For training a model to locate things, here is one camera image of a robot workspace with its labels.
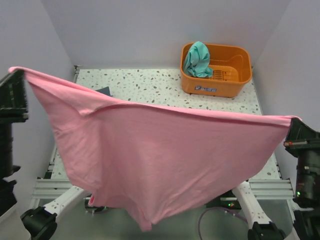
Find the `pink t-shirt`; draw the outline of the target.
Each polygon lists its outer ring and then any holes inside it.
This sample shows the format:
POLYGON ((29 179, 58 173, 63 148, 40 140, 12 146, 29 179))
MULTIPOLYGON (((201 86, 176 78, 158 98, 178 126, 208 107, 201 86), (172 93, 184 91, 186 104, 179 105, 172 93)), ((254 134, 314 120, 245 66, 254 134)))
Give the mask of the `pink t-shirt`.
POLYGON ((70 182, 94 206, 127 210, 143 231, 255 176, 292 120, 130 102, 29 68, 24 77, 70 182))

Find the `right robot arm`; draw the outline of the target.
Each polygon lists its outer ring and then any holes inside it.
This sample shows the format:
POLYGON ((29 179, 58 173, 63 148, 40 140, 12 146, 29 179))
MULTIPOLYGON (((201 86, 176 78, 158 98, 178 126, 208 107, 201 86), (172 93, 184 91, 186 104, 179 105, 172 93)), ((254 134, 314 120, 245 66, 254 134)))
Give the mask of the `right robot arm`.
POLYGON ((297 158, 296 182, 230 179, 223 192, 235 196, 248 224, 249 240, 318 240, 320 238, 320 133, 298 118, 291 120, 283 143, 297 158), (291 208, 292 230, 285 234, 267 216, 259 200, 286 200, 291 208))

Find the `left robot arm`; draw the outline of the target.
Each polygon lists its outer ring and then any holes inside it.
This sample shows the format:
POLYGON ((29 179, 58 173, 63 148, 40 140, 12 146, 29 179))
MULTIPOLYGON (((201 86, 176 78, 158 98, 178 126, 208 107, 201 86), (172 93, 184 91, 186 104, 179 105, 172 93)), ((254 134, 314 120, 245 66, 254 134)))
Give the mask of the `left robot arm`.
MULTIPOLYGON (((10 177, 16 180, 14 193, 20 214, 29 209, 38 177, 44 176, 54 150, 54 138, 45 110, 29 85, 26 86, 29 119, 13 124, 13 162, 21 169, 10 177)), ((59 223, 54 240, 88 240, 85 211, 76 206, 59 223)))

